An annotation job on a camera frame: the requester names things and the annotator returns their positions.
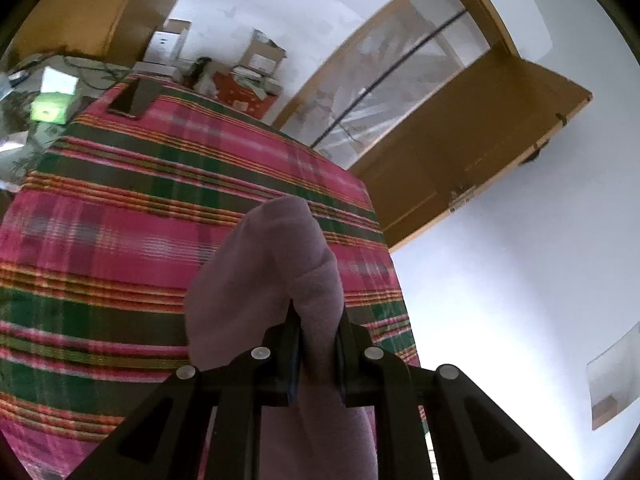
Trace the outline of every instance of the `metal screw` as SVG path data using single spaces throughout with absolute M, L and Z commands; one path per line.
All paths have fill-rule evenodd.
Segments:
M 385 355 L 385 352 L 382 348 L 378 348 L 377 346 L 370 346 L 364 351 L 364 357 L 367 359 L 371 359 L 372 361 L 377 361 L 378 359 L 382 359 Z
M 191 379 L 196 374 L 196 369 L 191 365 L 184 365 L 178 368 L 175 373 L 179 379 Z
M 251 357 L 258 360 L 268 359 L 271 355 L 271 350 L 269 350 L 266 346 L 257 346 L 253 350 L 251 350 Z
M 442 365 L 438 368 L 438 372 L 445 379 L 453 380 L 457 379 L 460 375 L 460 370 L 458 370 L 454 365 Z

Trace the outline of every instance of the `wooden door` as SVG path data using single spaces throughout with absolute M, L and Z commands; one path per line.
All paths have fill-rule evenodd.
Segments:
M 396 248 L 527 158 L 590 100 L 580 85 L 496 46 L 350 171 Z

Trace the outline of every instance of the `black phone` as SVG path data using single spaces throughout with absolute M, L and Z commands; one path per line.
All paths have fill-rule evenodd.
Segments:
M 111 114 L 139 119 L 161 91 L 161 81 L 138 78 L 127 85 L 111 102 L 107 110 Z

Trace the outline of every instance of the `plaid bedsheet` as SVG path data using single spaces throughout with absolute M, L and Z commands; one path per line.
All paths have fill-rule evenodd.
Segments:
M 145 117 L 108 91 L 49 149 L 0 228 L 0 428 L 34 478 L 64 477 L 188 362 L 185 290 L 261 202 L 305 198 L 352 321 L 417 364 L 364 186 L 263 124 L 166 84 Z

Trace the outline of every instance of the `folded cloth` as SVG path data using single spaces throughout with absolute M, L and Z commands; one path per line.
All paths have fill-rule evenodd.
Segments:
M 250 211 L 199 271 L 185 299 L 191 361 L 228 364 L 300 316 L 298 403 L 262 409 L 260 480 L 369 480 L 377 473 L 363 408 L 345 408 L 334 386 L 335 335 L 344 293 L 334 254 L 305 200 L 287 196 Z

